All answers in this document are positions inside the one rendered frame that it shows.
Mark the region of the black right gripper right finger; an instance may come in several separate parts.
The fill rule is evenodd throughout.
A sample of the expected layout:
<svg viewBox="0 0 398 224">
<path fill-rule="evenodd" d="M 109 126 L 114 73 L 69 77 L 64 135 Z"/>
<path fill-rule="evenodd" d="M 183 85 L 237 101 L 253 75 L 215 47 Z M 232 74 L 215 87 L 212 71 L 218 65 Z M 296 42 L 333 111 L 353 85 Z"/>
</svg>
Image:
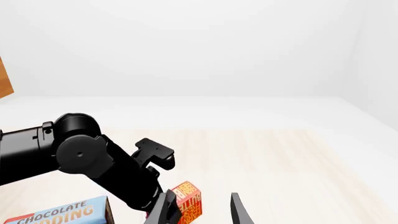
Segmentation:
<svg viewBox="0 0 398 224">
<path fill-rule="evenodd" d="M 236 192 L 231 194 L 230 210 L 233 224 L 254 224 Z"/>
</svg>

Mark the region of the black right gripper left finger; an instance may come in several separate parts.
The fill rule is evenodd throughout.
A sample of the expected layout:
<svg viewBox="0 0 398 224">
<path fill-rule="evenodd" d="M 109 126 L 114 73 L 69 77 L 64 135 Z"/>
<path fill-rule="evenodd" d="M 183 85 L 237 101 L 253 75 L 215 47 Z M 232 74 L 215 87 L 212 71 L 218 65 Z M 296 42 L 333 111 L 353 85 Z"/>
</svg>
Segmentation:
<svg viewBox="0 0 398 224">
<path fill-rule="evenodd" d="M 154 208 L 146 218 L 144 224 L 178 224 L 182 213 L 177 205 L 177 196 L 171 191 L 161 193 Z"/>
</svg>

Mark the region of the orange butter box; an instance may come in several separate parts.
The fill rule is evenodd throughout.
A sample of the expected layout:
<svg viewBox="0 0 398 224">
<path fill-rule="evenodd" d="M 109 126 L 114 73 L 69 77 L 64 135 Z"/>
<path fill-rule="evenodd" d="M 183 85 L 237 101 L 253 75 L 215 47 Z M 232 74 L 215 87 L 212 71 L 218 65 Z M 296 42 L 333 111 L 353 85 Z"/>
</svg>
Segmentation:
<svg viewBox="0 0 398 224">
<path fill-rule="evenodd" d="M 191 224 L 203 214 L 201 191 L 191 182 L 185 181 L 172 189 L 182 217 L 177 224 Z"/>
</svg>

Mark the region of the blue chocolate pudding box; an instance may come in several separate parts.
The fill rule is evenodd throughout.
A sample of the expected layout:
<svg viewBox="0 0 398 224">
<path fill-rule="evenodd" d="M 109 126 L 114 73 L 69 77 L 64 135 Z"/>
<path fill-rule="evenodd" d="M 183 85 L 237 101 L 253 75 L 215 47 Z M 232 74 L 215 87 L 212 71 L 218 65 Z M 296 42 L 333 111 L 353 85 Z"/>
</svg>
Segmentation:
<svg viewBox="0 0 398 224">
<path fill-rule="evenodd" d="M 3 224 L 115 224 L 107 196 L 14 217 Z"/>
</svg>

